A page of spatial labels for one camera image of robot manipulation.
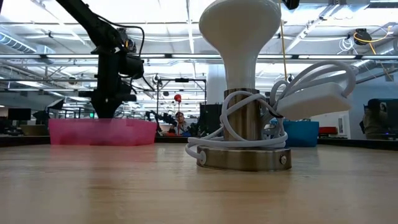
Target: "pink bin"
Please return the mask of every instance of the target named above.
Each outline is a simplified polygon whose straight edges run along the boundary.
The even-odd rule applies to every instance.
[[[141,146],[155,142],[156,123],[138,119],[50,119],[51,144]]]

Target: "wooden table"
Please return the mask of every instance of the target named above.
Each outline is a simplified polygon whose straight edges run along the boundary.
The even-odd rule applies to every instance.
[[[195,165],[183,144],[0,149],[0,223],[397,223],[398,152],[294,149],[293,169]]]

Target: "power adapter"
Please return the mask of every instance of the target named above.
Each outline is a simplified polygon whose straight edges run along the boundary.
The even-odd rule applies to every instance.
[[[276,112],[286,119],[296,121],[325,113],[347,111],[351,109],[351,104],[342,92],[343,88],[333,82],[309,87],[280,99]]]

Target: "white lamp shade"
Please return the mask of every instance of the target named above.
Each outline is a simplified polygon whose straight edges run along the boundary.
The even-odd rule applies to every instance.
[[[223,58],[227,89],[255,88],[257,56],[279,26],[271,0],[217,0],[205,9],[199,29]]]

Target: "blue bin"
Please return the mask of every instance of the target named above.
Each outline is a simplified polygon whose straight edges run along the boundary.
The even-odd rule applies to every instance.
[[[317,121],[284,121],[288,135],[287,147],[315,147],[318,143],[319,122]]]

